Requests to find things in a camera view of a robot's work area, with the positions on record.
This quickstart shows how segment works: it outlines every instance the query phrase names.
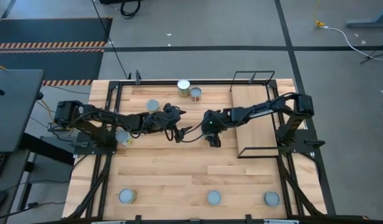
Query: wooden table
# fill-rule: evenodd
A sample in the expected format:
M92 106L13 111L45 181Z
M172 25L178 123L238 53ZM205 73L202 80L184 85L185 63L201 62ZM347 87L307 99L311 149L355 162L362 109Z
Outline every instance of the wooden table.
M93 82L90 104L104 108L108 83L108 80ZM291 79L279 79L277 85L280 95L295 91ZM171 103L187 111L177 123L178 127L185 127L199 124L206 110L234 106L229 85L199 87L203 92L202 100L193 102L178 96L176 85L125 86L120 113L144 112L147 100L156 99L161 109L165 103ZM255 103L267 100L267 96L261 98ZM259 128L266 127L268 120L272 122L270 116L253 120L260 138L246 141L254 141L258 144L255 146L276 146L273 127ZM185 140L200 134L199 130L194 131ZM220 138L221 148L209 147L209 143L202 139L176 144L169 142L164 133L142 135L128 148L119 144L111 162L103 219L134 220L136 215L142 215L144 220L244 219L246 214L251 214L252 218L286 218L276 159L237 159L240 143L237 143L236 130L229 129L221 133ZM316 208L326 213L315 164L299 154L294 154L293 160L299 186ZM71 214L88 192L94 161L95 156L88 156L73 171L63 217ZM134 203L125 205L118 200L118 194L124 188L137 192ZM293 213L297 214L292 189L289 186L288 189L292 195ZM208 204L206 197L210 190L221 193L219 206ZM279 206L265 205L263 196L269 191L278 193ZM97 192L93 215L97 214L99 195Z

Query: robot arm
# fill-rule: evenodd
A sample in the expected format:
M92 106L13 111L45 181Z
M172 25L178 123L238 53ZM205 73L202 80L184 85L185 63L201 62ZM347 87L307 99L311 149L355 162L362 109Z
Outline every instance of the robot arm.
M288 100L294 100L293 110L286 105ZM227 108L223 112L208 110L204 114L201 129L210 146L220 147L218 134L222 131L226 131L227 128L236 128L247 124L251 119L278 112L290 116L288 122L280 126L276 132L278 140L287 144L288 141L292 140L296 129L302 121L314 115L313 102L308 95L287 93L274 100L268 100L248 108Z
M93 105L84 105L79 101L61 101L57 105L54 122L63 128L77 128L101 144L108 143L109 137L105 134L104 128L96 127L90 121L119 126L138 136L170 130L174 133L176 142L181 142L184 133L189 128L178 130L176 123L181 119L180 115L184 113L185 111L180 110L177 106L171 106L169 103L164 106L163 111L152 114L145 112L122 115L96 108Z

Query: desk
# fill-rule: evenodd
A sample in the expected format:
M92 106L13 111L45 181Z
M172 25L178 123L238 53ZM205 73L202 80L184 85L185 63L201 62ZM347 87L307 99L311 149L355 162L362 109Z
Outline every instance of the desk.
M105 107L109 82L93 82L90 104ZM161 109L165 103L171 103L187 111L177 123L178 127L185 127L199 124L206 110L233 107L229 84L192 85L203 92L201 101L193 102L178 96L176 85L165 85L162 80L155 84L151 80L142 80L139 86L130 85L130 82L134 83L131 80L126 82L128 84L121 89L121 114L146 111L147 100L156 99ZM290 79L279 79L276 83L280 95L295 91ZM115 95L111 110L114 109ZM256 121L266 122L267 119L271 119L270 116ZM185 140L194 139L200 133L188 134ZM270 133L262 131L262 135L269 136ZM169 142L163 133L142 135L129 148L119 144L111 160L103 219L134 220L136 215L142 215L144 220L244 219L246 214L251 214L253 219L286 218L276 159L238 159L235 129L221 133L220 138L221 148L209 147L209 143L202 139L176 144ZM70 215L88 192L94 162L95 156L88 156L73 171L63 217ZM293 162L299 186L316 208L326 213L315 164L299 154L293 155ZM119 202L118 193L123 188L137 192L133 204ZM221 192L219 206L207 203L206 195L210 190ZM297 214L292 189L288 187L288 190L293 213ZM280 195L279 206L265 205L263 195L268 191ZM97 192L92 216L97 215L99 201L100 193Z
M24 133L29 116L42 86L43 70L0 70L0 152L7 153L7 162L0 178L0 190L19 184L23 172L31 171L27 162L32 151L51 159L72 165L72 154ZM12 207L18 186L7 191L7 199L0 216L7 215ZM27 194L23 195L20 210L24 209Z

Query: gray floor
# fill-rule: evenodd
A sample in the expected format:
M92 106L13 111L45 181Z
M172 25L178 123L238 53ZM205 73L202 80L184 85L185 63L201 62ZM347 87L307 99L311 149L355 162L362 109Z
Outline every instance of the gray floor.
M9 0L0 0L0 16ZM272 0L144 0L140 13L124 20L117 4L101 6L102 16L114 18L111 38L116 47L195 45L285 46ZM314 0L281 0L294 46L346 46L341 34L314 28ZM354 45L382 45L381 29L345 28L347 19L375 17L383 0L322 1L318 19L342 29ZM89 0L17 0L9 18L95 16ZM296 52L303 84L314 100L314 122L338 214L383 219L383 62L363 65L357 52ZM287 52L121 52L127 72L146 78L230 78L236 70L275 70L277 78L293 78ZM114 53L104 53L100 79L124 78ZM90 91L90 87L71 87ZM51 108L59 100L87 101L45 87ZM36 105L32 117L47 124L49 117ZM49 135L34 121L27 132ZM65 184L40 185L30 202L65 200ZM56 220L62 206L50 205L22 214L27 223ZM9 223L18 217L9 219Z

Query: black floor mat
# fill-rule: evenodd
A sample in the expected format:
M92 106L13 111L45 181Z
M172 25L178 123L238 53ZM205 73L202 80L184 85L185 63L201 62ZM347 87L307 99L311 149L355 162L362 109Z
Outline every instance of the black floor mat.
M0 50L7 69L43 69L44 85L90 85L98 78L101 49Z
M108 33L112 18L102 18ZM98 18L3 19L0 48L102 47L107 37Z

